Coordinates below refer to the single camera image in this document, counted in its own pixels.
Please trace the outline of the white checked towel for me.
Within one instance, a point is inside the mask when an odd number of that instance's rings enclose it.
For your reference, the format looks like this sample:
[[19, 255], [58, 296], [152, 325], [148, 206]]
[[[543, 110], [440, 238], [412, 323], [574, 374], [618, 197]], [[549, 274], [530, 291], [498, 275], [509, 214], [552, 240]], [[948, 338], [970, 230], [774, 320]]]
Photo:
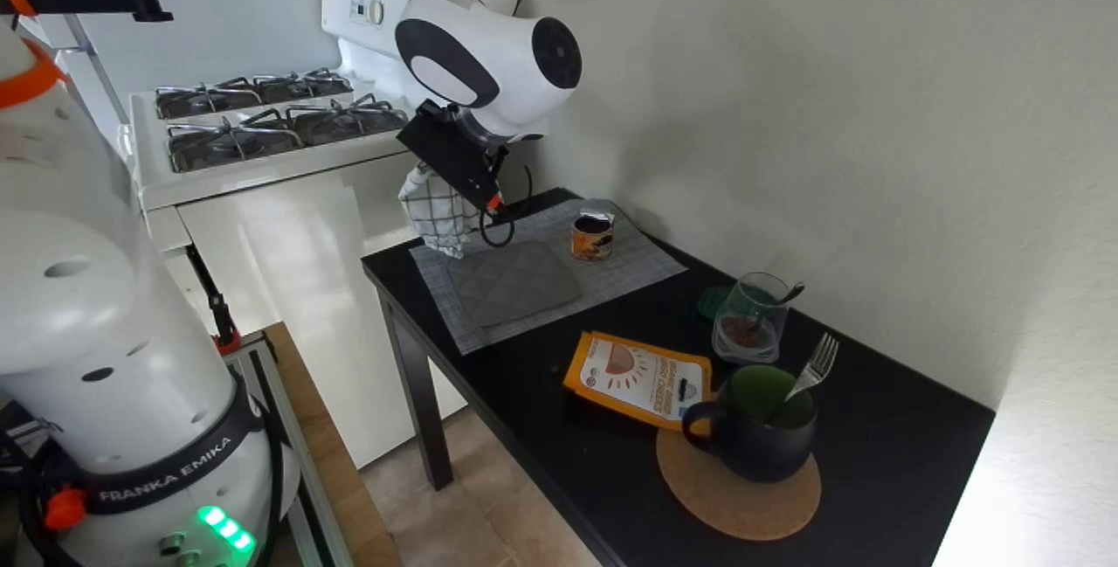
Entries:
[[398, 193], [415, 233], [432, 251], [451, 258], [464, 256], [470, 231], [479, 224], [479, 209], [444, 178], [418, 162]]

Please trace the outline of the open orange tin can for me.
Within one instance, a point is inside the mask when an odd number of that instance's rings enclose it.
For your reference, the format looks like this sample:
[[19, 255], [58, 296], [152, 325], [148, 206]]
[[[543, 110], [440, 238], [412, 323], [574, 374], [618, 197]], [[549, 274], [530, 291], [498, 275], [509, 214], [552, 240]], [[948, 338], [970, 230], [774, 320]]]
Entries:
[[571, 225], [571, 256], [582, 261], [607, 259], [614, 242], [614, 214], [582, 211]]

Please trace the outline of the grey quilted pot holder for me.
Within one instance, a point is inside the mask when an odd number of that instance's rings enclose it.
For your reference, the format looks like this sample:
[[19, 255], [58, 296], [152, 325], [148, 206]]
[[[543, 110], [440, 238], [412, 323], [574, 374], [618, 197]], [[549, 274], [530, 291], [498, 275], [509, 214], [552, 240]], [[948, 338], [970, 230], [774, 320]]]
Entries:
[[471, 253], [446, 264], [452, 293], [475, 327], [563, 306], [582, 296], [574, 271], [542, 242]]

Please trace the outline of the grey woven placemat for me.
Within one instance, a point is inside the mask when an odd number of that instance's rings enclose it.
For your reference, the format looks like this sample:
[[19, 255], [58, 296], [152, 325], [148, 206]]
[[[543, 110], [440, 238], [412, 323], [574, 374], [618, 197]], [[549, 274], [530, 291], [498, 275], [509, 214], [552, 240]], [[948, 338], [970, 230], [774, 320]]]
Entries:
[[[571, 225], [587, 206], [614, 214], [614, 242], [612, 242], [612, 256], [607, 259], [582, 261], [571, 256]], [[425, 244], [411, 249], [411, 256], [424, 283], [430, 291], [439, 315], [462, 355], [470, 355], [487, 344], [506, 340], [508, 337], [522, 336], [532, 328], [570, 316], [584, 309], [597, 306], [604, 301], [620, 297], [686, 271], [674, 257], [660, 249], [659, 245], [636, 229], [627, 216], [610, 201], [570, 199], [551, 208], [544, 208], [542, 197], [536, 197], [531, 208], [534, 212], [523, 214], [515, 221], [517, 231], [510, 245], [519, 242], [542, 242], [572, 270], [576, 283], [582, 289], [582, 296], [563, 306], [551, 308], [495, 327], [475, 327], [467, 320], [465, 312], [459, 308], [458, 299], [452, 293], [451, 278], [446, 271], [447, 261], [452, 258], [440, 252], [432, 251]], [[479, 235], [471, 235], [464, 245], [464, 256], [490, 248], [492, 248], [490, 245], [480, 240]]]

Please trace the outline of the orange snack pouch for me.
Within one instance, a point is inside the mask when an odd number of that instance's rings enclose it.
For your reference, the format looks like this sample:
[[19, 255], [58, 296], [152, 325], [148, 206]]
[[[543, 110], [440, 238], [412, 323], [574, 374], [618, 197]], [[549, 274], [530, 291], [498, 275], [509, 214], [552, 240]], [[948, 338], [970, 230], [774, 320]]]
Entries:
[[584, 332], [563, 388], [610, 412], [679, 432], [686, 409], [714, 399], [705, 356], [684, 355], [619, 336]]

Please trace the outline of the green lid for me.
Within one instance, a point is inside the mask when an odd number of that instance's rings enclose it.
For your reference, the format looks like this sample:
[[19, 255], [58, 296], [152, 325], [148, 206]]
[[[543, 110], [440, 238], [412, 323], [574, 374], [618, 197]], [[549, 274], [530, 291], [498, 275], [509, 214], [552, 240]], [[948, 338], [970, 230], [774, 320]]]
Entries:
[[698, 312], [703, 319], [714, 322], [726, 301], [732, 293], [729, 286], [714, 286], [705, 289], [698, 303]]

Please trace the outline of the black spoon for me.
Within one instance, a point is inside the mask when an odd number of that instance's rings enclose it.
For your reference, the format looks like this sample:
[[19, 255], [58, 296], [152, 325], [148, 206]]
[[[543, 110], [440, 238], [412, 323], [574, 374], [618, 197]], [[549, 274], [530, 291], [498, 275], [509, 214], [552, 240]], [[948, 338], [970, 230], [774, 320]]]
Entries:
[[788, 292], [779, 299], [762, 300], [762, 303], [756, 308], [754, 320], [757, 323], [760, 323], [760, 321], [768, 319], [768, 316], [773, 316], [774, 312], [779, 311], [781, 308], [786, 308], [792, 301], [797, 299], [803, 291], [805, 291], [805, 284], [799, 281], [793, 285], [792, 289], [788, 289]]

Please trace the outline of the stove burner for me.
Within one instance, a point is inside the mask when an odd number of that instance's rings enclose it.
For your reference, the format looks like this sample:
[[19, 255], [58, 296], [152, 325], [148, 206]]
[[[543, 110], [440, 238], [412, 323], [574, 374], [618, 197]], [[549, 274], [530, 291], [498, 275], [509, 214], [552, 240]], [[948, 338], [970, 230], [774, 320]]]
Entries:
[[303, 148], [302, 138], [273, 112], [236, 124], [224, 117], [217, 125], [171, 124], [167, 129], [167, 150], [176, 173], [243, 163]]
[[328, 68], [307, 70], [307, 73], [288, 73], [283, 74], [283, 76], [254, 76], [252, 77], [252, 86], [265, 104], [349, 96], [353, 93], [350, 81]]
[[375, 93], [342, 104], [331, 100], [325, 105], [292, 105], [285, 110], [285, 121], [307, 147], [356, 140], [383, 133], [395, 133], [408, 122], [402, 108], [390, 101], [378, 100]]
[[157, 116], [167, 121], [263, 104], [260, 94], [254, 89], [252, 82], [245, 79], [226, 81], [215, 85], [158, 86], [155, 89]]

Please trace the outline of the oven door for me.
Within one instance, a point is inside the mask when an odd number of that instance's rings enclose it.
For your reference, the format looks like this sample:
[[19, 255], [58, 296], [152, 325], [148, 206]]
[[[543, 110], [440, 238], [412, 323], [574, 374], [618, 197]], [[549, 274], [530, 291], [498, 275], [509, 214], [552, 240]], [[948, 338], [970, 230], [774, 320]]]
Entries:
[[397, 197], [414, 164], [386, 155], [179, 210], [236, 324], [285, 324], [356, 467], [415, 434], [361, 265], [414, 237]]

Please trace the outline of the white gas stove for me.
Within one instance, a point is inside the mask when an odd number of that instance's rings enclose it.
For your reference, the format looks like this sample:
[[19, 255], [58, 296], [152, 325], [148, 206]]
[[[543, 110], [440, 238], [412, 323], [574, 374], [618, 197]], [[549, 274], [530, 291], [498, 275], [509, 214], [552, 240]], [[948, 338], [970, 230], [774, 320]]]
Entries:
[[150, 237], [203, 324], [217, 293], [243, 333], [287, 327], [357, 467], [414, 436], [361, 259], [411, 239], [398, 200], [414, 110], [394, 26], [407, 0], [321, 0], [337, 66], [235, 73], [133, 93]]

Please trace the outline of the black mug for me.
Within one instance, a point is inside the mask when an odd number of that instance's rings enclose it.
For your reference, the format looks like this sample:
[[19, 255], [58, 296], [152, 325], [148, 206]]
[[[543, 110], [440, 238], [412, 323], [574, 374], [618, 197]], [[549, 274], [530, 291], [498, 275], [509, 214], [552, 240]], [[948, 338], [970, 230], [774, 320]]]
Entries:
[[683, 413], [686, 443], [711, 454], [750, 482], [783, 482], [807, 462], [816, 436], [818, 403], [792, 393], [796, 379], [775, 365], [743, 365], [716, 399]]

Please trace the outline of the silver fork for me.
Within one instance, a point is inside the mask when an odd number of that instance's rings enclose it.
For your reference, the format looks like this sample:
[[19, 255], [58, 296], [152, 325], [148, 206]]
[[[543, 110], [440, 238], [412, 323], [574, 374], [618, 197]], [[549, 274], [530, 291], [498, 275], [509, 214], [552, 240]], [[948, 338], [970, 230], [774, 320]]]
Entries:
[[773, 412], [768, 413], [768, 418], [778, 418], [781, 415], [783, 408], [789, 401], [800, 396], [802, 393], [811, 391], [811, 388], [823, 382], [832, 371], [837, 355], [839, 338], [830, 336], [830, 333], [821, 336], [818, 344], [816, 344], [813, 355], [811, 355], [811, 360], [802, 368], [802, 371], [796, 377], [796, 381], [792, 385], [790, 391], [786, 393], [783, 399], [774, 407]]

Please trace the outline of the round cork coaster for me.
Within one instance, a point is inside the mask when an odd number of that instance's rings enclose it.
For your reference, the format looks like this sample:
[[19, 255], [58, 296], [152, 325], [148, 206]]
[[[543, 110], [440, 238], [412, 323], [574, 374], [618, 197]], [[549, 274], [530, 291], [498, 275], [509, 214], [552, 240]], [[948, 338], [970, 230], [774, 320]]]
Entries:
[[681, 432], [659, 429], [655, 451], [671, 495], [688, 514], [731, 538], [777, 542], [802, 531], [818, 511], [822, 482], [813, 455], [792, 478], [758, 483], [691, 447]]

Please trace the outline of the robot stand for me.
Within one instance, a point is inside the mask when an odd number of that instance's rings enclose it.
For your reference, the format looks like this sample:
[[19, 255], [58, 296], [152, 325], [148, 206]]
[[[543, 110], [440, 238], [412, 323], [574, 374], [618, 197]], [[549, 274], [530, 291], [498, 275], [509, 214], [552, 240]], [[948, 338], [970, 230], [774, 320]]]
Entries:
[[302, 472], [266, 566], [404, 567], [287, 328], [248, 333], [226, 363], [280, 417]]

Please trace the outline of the black and red bar clamp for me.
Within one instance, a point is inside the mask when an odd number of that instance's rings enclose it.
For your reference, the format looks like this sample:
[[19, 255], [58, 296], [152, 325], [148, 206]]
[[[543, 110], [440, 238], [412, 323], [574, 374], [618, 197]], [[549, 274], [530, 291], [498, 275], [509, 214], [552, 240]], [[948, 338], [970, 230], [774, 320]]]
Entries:
[[199, 285], [203, 289], [209, 311], [212, 313], [217, 333], [211, 337], [220, 356], [233, 355], [241, 348], [241, 334], [231, 316], [224, 294], [217, 287], [200, 252], [193, 244], [184, 246], [184, 256], [190, 261]]

